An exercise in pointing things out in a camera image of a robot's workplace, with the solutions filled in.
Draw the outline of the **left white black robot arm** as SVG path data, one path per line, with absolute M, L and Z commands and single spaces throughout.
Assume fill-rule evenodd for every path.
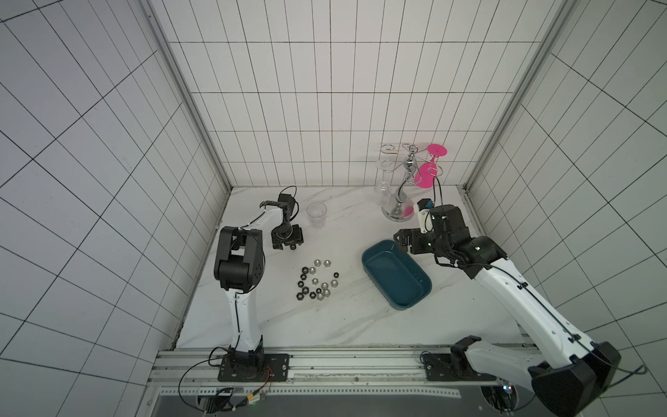
M 302 228 L 295 223 L 298 208 L 295 197 L 283 191 L 275 201 L 260 203 L 261 213 L 247 224 L 221 227 L 213 273 L 229 301 L 233 335 L 219 366 L 220 382 L 270 375 L 269 365 L 277 356 L 264 352 L 255 294 L 267 267 L 264 235 L 274 250 L 296 250 L 304 243 Z

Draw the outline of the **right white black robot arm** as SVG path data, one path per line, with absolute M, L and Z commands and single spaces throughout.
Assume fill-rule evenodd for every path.
M 454 375 L 492 375 L 514 382 L 557 416 L 579 414 L 612 387 L 621 361 L 618 349 L 594 342 L 569 323 L 500 245 L 487 236 L 471 236 L 458 207 L 422 199 L 408 215 L 417 219 L 418 228 L 399 230 L 394 241 L 413 255 L 433 255 L 441 267 L 462 270 L 500 302 L 538 349 L 525 354 L 469 335 L 451 347 Z

